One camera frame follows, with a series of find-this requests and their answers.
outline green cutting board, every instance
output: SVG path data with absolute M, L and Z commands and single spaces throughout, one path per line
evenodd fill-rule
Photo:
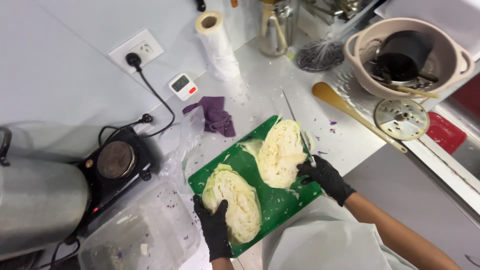
M 277 117 L 278 116 L 276 115 L 270 117 L 267 121 L 238 142 L 253 138 L 265 140 L 268 131 L 270 131 L 275 124 Z M 262 211 L 262 226 L 260 227 L 260 231 L 250 242 L 241 245 L 232 245 L 234 258 L 245 252 L 245 250 L 249 249 L 252 245 L 260 241 L 276 227 L 287 221 L 291 216 L 322 194 L 322 189 L 316 183 L 301 185 L 300 181 L 303 178 L 298 178 L 290 187 L 290 190 L 298 193 L 298 199 L 291 191 L 269 187 L 260 178 L 257 164 L 253 156 L 243 151 L 242 147 L 237 143 L 189 177 L 188 182 L 194 193 L 202 194 L 207 178 L 212 174 L 213 170 L 219 163 L 232 166 L 232 169 L 238 172 L 249 185 L 256 188 Z

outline power cord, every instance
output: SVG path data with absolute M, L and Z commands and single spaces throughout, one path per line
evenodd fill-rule
M 58 245 L 55 247 L 55 250 L 53 251 L 52 260 L 49 263 L 46 263 L 44 265 L 40 265 L 39 267 L 34 268 L 34 270 L 39 270 L 39 269 L 42 269 L 42 268 L 47 267 L 47 266 L 50 266 L 50 269 L 53 270 L 54 269 L 53 267 L 55 266 L 56 263 L 63 262 L 65 260 L 69 259 L 70 257 L 72 257 L 73 255 L 75 255 L 75 253 L 77 253 L 77 251 L 80 249 L 80 240 L 78 240 L 78 238 L 76 238 L 75 242 L 77 243 L 77 248 L 74 251 L 72 251 L 70 254 L 68 254 L 65 257 L 57 260 L 56 258 L 57 258 L 57 253 L 58 253 L 59 247 L 64 242 L 58 243 Z
M 165 107 L 168 109 L 168 111 L 170 111 L 170 113 L 172 114 L 172 121 L 170 121 L 170 123 L 162 128 L 161 130 L 153 133 L 153 134 L 148 134 L 148 135 L 136 135 L 137 137 L 140 137 L 140 138 L 148 138 L 148 137 L 152 137 L 152 136 L 155 136 L 157 134 L 160 134 L 162 132 L 164 132 L 166 129 L 168 129 L 169 127 L 172 126 L 173 122 L 175 121 L 175 114 L 173 113 L 172 109 L 170 108 L 170 106 L 168 106 L 168 104 L 160 97 L 160 95 L 153 89 L 153 87 L 150 85 L 150 83 L 147 81 L 147 79 L 145 78 L 143 72 L 142 72 L 142 69 L 140 67 L 140 64 L 142 63 L 142 60 L 140 59 L 140 56 L 138 56 L 138 54 L 134 53 L 134 52 L 131 52 L 129 54 L 127 54 L 127 56 L 125 56 L 125 60 L 127 61 L 127 63 L 134 67 L 137 72 L 140 74 L 140 76 L 142 77 L 143 81 L 145 82 L 145 84 L 147 85 L 147 87 L 152 91 L 152 93 L 155 95 L 155 97 L 160 100 L 160 102 L 162 102 Z M 103 144 L 105 144 L 107 141 L 109 141 L 117 132 L 119 132 L 120 130 L 122 129 L 125 129 L 127 127 L 130 127 L 130 126 L 133 126 L 133 125 L 136 125 L 136 124 L 139 124 L 139 123 L 151 123 L 153 121 L 153 116 L 151 116 L 150 114 L 146 113 L 142 116 L 142 118 L 136 122 L 133 122 L 133 123 L 130 123 L 130 124 L 127 124 L 125 126 L 122 126 L 122 127 L 115 127 L 115 126 L 104 126 L 101 130 L 100 130 L 100 133 L 98 134 L 98 146 L 99 147 L 102 147 Z M 108 138 L 105 140 L 104 143 L 102 143 L 102 134 L 103 132 L 106 130 L 106 129 L 114 129 L 115 131 L 110 134 L 110 136 L 108 136 Z

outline gloved hand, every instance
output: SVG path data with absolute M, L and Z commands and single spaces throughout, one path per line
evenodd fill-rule
M 297 176 L 309 176 L 303 179 L 301 184 L 317 182 L 329 196 L 337 201 L 339 206 L 343 206 L 345 200 L 356 190 L 343 181 L 338 171 L 328 161 L 317 155 L 313 155 L 313 158 L 317 163 L 316 168 L 312 167 L 309 161 L 297 165 L 299 169 Z
M 202 201 L 198 195 L 193 196 L 193 209 L 200 219 L 202 230 L 204 231 L 205 242 L 210 250 L 210 262 L 218 258 L 231 258 L 232 248 L 228 242 L 227 222 L 225 214 L 228 208 L 228 201 L 220 202 L 215 214 L 205 210 Z

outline cabbage half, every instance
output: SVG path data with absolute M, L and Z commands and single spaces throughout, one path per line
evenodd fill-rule
M 207 179 L 202 200 L 204 207 L 215 213 L 223 199 L 228 201 L 228 240 L 232 244 L 250 242 L 262 223 L 257 192 L 230 165 L 220 163 Z
M 297 164 L 305 161 L 300 137 L 300 124 L 293 120 L 276 123 L 265 141 L 240 143 L 243 150 L 255 157 L 260 177 L 273 188 L 289 188 L 297 177 Z

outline plastic wrap roll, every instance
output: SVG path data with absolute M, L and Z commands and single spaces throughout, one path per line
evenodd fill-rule
M 240 74 L 239 63 L 233 54 L 220 12 L 202 13 L 195 22 L 195 28 L 204 44 L 215 76 L 222 81 L 237 77 Z

